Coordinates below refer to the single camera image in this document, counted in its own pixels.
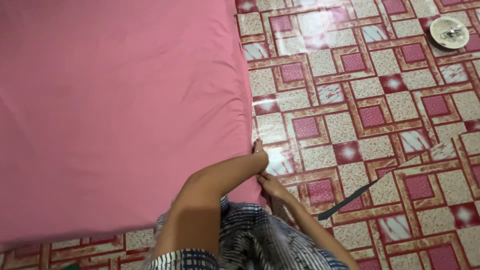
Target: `person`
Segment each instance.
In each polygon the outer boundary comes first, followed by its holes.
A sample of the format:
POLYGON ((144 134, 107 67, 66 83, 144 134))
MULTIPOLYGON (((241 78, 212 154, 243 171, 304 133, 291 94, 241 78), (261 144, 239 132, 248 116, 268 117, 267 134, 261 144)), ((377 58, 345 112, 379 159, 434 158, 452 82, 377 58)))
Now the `person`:
POLYGON ((267 165, 268 155, 257 139, 253 154, 192 174, 157 221, 146 268, 359 269, 348 251, 265 172, 267 165), (265 192, 287 207, 301 232, 256 204, 228 202, 225 195, 254 175, 265 192))

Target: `wrist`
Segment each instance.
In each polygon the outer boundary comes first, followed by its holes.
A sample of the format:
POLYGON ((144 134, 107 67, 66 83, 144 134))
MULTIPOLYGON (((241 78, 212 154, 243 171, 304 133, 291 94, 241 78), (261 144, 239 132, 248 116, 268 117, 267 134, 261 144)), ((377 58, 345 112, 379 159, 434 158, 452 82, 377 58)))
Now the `wrist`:
POLYGON ((263 150, 260 150, 258 152, 253 153, 253 155, 258 160, 258 164, 259 164, 259 167, 260 167, 258 173, 261 173, 261 172, 265 171, 265 169, 268 166, 268 154, 267 154, 267 152, 265 152, 263 150))
POLYGON ((285 205, 291 205, 292 203, 298 202, 297 198, 295 198, 295 196, 293 196, 287 190, 282 192, 277 198, 281 200, 285 205))

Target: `hand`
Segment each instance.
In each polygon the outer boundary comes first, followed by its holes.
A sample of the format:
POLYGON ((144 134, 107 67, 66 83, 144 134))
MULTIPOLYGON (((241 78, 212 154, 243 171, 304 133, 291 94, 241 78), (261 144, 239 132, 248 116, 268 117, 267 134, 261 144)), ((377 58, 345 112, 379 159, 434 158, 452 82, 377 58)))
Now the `hand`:
POLYGON ((280 184, 276 176, 265 171, 257 175, 257 181, 262 185, 263 189, 274 198, 285 201, 289 196, 292 196, 292 194, 280 184))

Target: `small dish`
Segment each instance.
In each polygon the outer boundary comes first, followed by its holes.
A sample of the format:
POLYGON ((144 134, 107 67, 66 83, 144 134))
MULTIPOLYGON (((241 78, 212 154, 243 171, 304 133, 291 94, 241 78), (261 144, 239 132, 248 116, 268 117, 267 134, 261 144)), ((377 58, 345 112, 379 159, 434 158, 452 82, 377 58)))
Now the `small dish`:
POLYGON ((430 34, 441 46, 458 49, 465 46, 470 33, 463 23, 452 17, 436 18, 430 25, 430 34))

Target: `pink bedsheet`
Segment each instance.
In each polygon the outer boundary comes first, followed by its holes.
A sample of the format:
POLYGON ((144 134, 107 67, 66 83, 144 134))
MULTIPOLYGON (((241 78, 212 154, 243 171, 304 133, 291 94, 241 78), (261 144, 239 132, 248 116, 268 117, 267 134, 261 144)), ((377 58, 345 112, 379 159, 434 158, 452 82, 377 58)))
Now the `pink bedsheet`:
MULTIPOLYGON (((233 0, 0 3, 0 243, 151 226, 251 150, 233 0)), ((231 200, 262 204, 250 179, 231 200)))

